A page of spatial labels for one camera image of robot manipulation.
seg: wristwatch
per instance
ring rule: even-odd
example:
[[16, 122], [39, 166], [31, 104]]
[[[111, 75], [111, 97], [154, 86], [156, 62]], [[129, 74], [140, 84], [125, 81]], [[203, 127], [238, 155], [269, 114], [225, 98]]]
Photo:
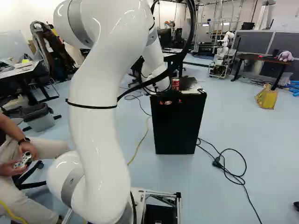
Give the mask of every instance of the wristwatch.
[[20, 145], [22, 142], [30, 142], [30, 139], [25, 137], [25, 138], [21, 139], [20, 141], [18, 141], [18, 145]]

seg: desk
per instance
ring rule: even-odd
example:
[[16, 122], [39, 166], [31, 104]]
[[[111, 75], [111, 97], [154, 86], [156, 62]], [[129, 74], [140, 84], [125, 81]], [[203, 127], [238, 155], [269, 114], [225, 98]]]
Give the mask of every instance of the desk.
[[[46, 102], [59, 97], [59, 96], [50, 97], [47, 91], [45, 90], [45, 88], [43, 87], [43, 85], [41, 84], [39, 80], [38, 71], [44, 68], [43, 65], [40, 63], [40, 61], [29, 62], [26, 64], [20, 63], [20, 64], [15, 64], [14, 66], [15, 66], [14, 70], [0, 73], [0, 80], [11, 79], [13, 81], [16, 81], [19, 84], [20, 88], [22, 89], [22, 92], [28, 97], [29, 105], [36, 105], [38, 103]], [[44, 94], [45, 99], [41, 101], [37, 101], [35, 96], [30, 91], [29, 86], [25, 82], [24, 80], [25, 78], [34, 79], [34, 81], [37, 84], [37, 87], [40, 88], [42, 93]]]
[[274, 59], [274, 58], [271, 58], [271, 57], [258, 57], [258, 55], [255, 55], [255, 54], [239, 54], [239, 55], [237, 55], [237, 57], [240, 59], [240, 61], [238, 63], [238, 67], [237, 67], [237, 70], [235, 72], [235, 77], [231, 80], [232, 82], [234, 82], [235, 80], [237, 80], [237, 79], [240, 78], [239, 72], [240, 72], [240, 68], [241, 68], [241, 65], [242, 65], [242, 63], [243, 63], [244, 60], [258, 60], [258, 61], [264, 61], [264, 62], [281, 64], [282, 65], [282, 69], [281, 69], [280, 74], [277, 77], [275, 83], [273, 84], [271, 90], [275, 90], [276, 89], [276, 87], [277, 87], [277, 85], [278, 85], [278, 83], [280, 81], [280, 78], [282, 77], [282, 74], [285, 71], [285, 68], [287, 67], [287, 65], [291, 65], [292, 64], [291, 62], [283, 62], [283, 61], [280, 61], [278, 59]]
[[[169, 68], [171, 66], [171, 62], [173, 62], [176, 58], [176, 54], [182, 52], [182, 49], [175, 49], [175, 48], [169, 48], [169, 49], [162, 49], [164, 61], [167, 62], [167, 67]], [[178, 77], [183, 76], [183, 61], [178, 67]]]

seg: game controller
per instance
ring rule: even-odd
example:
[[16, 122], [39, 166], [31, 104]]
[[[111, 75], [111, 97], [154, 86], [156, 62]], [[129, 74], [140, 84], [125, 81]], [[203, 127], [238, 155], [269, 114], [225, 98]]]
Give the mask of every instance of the game controller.
[[14, 169], [24, 168], [29, 162], [31, 162], [31, 152], [24, 152], [22, 156], [22, 161], [14, 164]]

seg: gray bin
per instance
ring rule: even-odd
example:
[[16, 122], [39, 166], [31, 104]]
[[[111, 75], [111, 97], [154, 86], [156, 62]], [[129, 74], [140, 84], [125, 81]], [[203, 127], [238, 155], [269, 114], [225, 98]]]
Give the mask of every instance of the gray bin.
[[46, 103], [23, 108], [22, 118], [33, 130], [41, 132], [55, 125], [53, 110]]

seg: yellow cable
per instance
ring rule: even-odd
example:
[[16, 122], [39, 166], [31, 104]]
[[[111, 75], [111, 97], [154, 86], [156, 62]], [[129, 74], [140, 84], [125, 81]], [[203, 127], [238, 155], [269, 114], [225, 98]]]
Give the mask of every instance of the yellow cable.
[[136, 157], [136, 155], [137, 155], [137, 152], [138, 152], [138, 149], [139, 149], [141, 143], [143, 142], [143, 140], [145, 139], [146, 135], [147, 135], [148, 132], [149, 132], [149, 125], [148, 125], [148, 121], [149, 121], [149, 119], [150, 119], [150, 117], [148, 117], [148, 118], [146, 119], [146, 121], [145, 121], [145, 124], [146, 124], [146, 133], [145, 133], [144, 137], [143, 137], [143, 138], [140, 140], [140, 142], [138, 143], [138, 146], [137, 146], [137, 148], [136, 148], [136, 150], [135, 150], [135, 154], [134, 154], [134, 156], [132, 157], [132, 159], [130, 160], [130, 162], [128, 162], [128, 165], [130, 165], [131, 162], [133, 162], [133, 160], [135, 159], [135, 157]]
[[0, 204], [3, 205], [4, 209], [8, 212], [9, 216], [10, 216], [12, 219], [21, 221], [22, 224], [28, 224], [28, 223], [25, 221], [25, 219], [15, 216], [15, 215], [11, 212], [11, 210], [8, 208], [8, 206], [7, 206], [3, 201], [0, 200]]

